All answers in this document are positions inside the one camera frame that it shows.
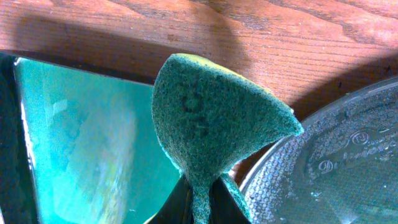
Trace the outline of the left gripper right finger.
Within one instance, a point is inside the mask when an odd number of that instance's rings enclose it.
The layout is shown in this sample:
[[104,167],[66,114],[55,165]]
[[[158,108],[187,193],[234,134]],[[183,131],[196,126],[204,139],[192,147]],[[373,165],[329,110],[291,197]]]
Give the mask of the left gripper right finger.
[[211,224],[251,224],[239,209],[222,179],[217,179],[210,189]]

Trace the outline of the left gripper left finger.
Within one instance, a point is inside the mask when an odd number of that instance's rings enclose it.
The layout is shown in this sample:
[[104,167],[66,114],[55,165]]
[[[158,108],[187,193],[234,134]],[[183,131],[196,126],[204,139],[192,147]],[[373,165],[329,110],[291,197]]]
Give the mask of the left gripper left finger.
[[161,209],[146,224],[192,224],[193,189],[183,175]]

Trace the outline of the green scrub sponge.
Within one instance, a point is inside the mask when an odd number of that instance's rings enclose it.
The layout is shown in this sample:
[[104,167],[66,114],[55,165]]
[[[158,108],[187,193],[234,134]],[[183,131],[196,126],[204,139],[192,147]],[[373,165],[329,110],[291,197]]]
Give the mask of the green scrub sponge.
[[210,189],[222,179],[244,216],[248,206],[229,171],[303,127],[268,89],[206,58],[172,54],[155,80],[151,106],[160,146],[193,189],[193,223],[210,223]]

